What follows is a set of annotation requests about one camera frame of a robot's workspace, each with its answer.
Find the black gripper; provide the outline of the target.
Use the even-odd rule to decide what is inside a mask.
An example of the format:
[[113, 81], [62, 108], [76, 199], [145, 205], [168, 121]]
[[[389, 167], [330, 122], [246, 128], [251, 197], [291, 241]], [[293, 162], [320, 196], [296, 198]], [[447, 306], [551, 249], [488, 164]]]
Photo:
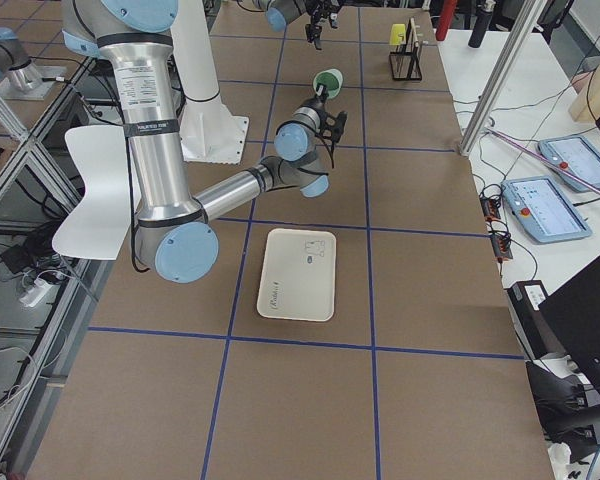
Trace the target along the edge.
[[310, 17], [310, 24], [305, 25], [305, 34], [307, 41], [312, 43], [316, 50], [322, 50], [322, 26], [320, 23], [328, 21], [331, 26], [337, 26], [340, 9], [341, 2], [338, 0], [307, 1], [307, 14]]
[[306, 99], [299, 106], [299, 114], [307, 117], [308, 125], [326, 125], [329, 120], [335, 121], [336, 117], [326, 110], [327, 87], [318, 84], [316, 96]]

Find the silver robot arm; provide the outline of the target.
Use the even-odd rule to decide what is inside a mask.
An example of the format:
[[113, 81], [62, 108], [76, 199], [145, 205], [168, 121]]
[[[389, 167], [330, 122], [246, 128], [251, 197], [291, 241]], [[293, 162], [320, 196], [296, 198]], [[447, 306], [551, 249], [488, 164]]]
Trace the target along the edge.
[[336, 0], [253, 0], [253, 6], [265, 13], [265, 17], [274, 31], [284, 30], [292, 22], [306, 14], [309, 18], [305, 25], [308, 43], [321, 50], [323, 24], [327, 21], [331, 28], [338, 27], [338, 13], [343, 6]]
[[335, 145], [344, 130], [346, 114], [325, 107], [340, 91], [340, 71], [315, 76], [313, 96], [278, 128], [274, 155], [192, 194], [186, 163], [239, 159], [248, 128], [222, 102], [202, 3], [66, 1], [62, 14], [66, 46], [113, 69], [136, 270], [195, 281], [218, 256], [213, 219], [268, 191], [310, 198], [328, 189], [317, 143]]

